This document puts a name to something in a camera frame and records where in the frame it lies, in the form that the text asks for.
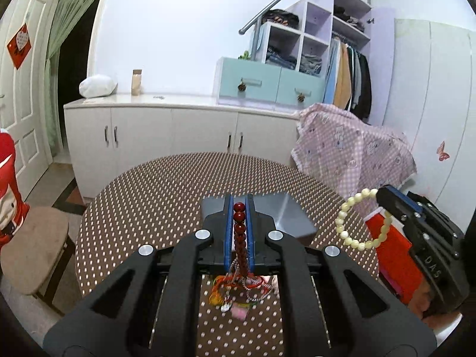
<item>wooden stool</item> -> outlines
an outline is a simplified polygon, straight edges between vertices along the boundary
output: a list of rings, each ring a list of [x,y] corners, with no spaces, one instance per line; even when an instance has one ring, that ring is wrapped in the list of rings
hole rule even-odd
[[[53,298],[74,251],[75,244],[68,236],[68,215],[51,207],[32,208],[11,242],[1,249],[1,268],[18,292],[41,299],[63,316],[53,305]],[[52,271],[42,295],[39,289]]]

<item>white countertop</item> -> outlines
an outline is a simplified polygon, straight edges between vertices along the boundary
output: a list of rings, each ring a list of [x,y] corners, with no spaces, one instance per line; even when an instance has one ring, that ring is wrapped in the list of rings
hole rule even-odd
[[[278,118],[298,119],[297,110],[275,109],[275,104],[253,104],[253,106],[240,106],[239,99],[230,99],[230,103],[235,102],[236,106],[218,104],[216,97],[201,95],[176,95],[176,94],[142,94],[132,96],[131,94],[113,94],[110,96],[78,99],[64,105],[65,110],[85,107],[167,107],[167,108],[190,108],[197,110],[232,111],[245,114],[257,114],[276,116]]]

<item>door frame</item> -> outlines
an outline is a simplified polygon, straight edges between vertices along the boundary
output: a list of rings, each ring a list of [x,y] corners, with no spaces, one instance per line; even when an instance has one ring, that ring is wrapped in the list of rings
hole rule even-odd
[[[44,29],[44,37],[43,37],[43,44],[41,46],[41,57],[40,57],[40,71],[39,71],[39,99],[40,99],[40,122],[41,122],[41,131],[43,133],[43,139],[45,141],[45,154],[48,164],[50,165],[53,162],[53,156],[51,154],[51,149],[49,148],[48,143],[48,134],[46,129],[46,113],[45,113],[45,65],[46,65],[46,54],[48,50],[48,42],[49,42],[49,35],[51,34],[51,26],[53,24],[53,17],[56,12],[56,8],[58,7],[59,0],[49,0],[47,4],[49,5],[48,16],[46,20],[46,25]],[[97,42],[97,34],[99,24],[101,22],[102,13],[105,7],[105,0],[99,0],[98,10],[96,11],[96,17],[94,18],[94,25],[91,33],[91,42],[90,42],[90,50],[88,53],[88,61],[87,61],[87,76],[90,75],[90,72],[93,68],[93,63],[90,61],[94,58],[94,52],[96,50],[96,42]]]

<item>pink checkered cloth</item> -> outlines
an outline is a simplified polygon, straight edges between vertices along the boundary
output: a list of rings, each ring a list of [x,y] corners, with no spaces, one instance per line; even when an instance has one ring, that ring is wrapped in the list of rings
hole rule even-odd
[[[400,187],[417,172],[403,134],[363,123],[332,104],[313,104],[301,111],[299,139],[292,157],[299,171],[348,198],[363,188]],[[374,200],[356,205],[361,216],[377,209]]]

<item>round table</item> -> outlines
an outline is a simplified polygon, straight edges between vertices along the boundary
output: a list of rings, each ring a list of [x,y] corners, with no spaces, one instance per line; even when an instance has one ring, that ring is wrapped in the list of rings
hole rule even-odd
[[[83,295],[141,245],[176,245],[201,228],[201,201],[208,196],[289,193],[305,210],[317,233],[311,247],[334,244],[378,276],[374,249],[343,248],[334,220],[344,199],[316,179],[276,162],[227,153],[167,156],[139,165],[111,182],[89,205],[76,247],[76,274]],[[370,238],[357,212],[346,230],[359,241]],[[197,356],[281,356],[283,335],[279,294],[253,305],[245,322],[210,306],[210,281],[203,279]]]

